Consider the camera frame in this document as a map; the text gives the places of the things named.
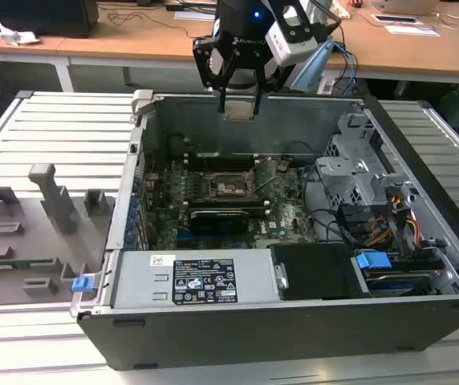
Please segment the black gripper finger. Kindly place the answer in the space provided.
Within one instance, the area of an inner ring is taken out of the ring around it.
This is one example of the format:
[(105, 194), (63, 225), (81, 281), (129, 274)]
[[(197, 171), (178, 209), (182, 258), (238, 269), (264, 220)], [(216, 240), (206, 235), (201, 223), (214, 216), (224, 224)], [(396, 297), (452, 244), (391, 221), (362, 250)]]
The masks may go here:
[(257, 116), (260, 110), (262, 96), (282, 89), (284, 84), (284, 68), (277, 66), (272, 75), (266, 77), (265, 67), (257, 66), (254, 69), (254, 77), (256, 80), (256, 91), (254, 94), (253, 115)]
[(221, 38), (200, 37), (193, 40), (193, 57), (202, 84), (218, 94), (217, 110), (223, 113), (226, 91), (236, 70), (237, 49)]

